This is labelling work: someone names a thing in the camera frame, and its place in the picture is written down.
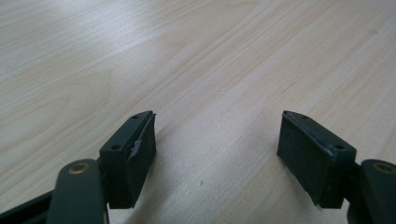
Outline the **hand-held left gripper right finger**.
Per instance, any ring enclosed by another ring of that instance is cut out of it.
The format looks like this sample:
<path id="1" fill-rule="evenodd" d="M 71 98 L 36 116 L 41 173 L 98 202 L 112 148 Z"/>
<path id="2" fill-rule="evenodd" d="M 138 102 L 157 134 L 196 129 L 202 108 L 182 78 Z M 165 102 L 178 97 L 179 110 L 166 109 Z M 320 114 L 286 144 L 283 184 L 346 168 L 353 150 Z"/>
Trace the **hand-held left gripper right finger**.
<path id="1" fill-rule="evenodd" d="M 342 206 L 344 177 L 357 154 L 353 146 L 308 116 L 284 111 L 276 154 L 314 205 Z"/>

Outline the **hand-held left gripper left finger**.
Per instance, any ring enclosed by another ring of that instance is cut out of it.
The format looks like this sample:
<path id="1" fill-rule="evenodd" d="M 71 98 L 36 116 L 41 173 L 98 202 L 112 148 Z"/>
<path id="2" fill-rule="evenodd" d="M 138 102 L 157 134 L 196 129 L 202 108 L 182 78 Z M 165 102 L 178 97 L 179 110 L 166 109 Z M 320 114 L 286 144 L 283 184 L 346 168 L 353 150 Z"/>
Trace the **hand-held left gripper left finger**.
<path id="1" fill-rule="evenodd" d="M 156 155 L 155 114 L 128 118 L 100 149 L 105 198 L 111 209 L 135 206 Z"/>

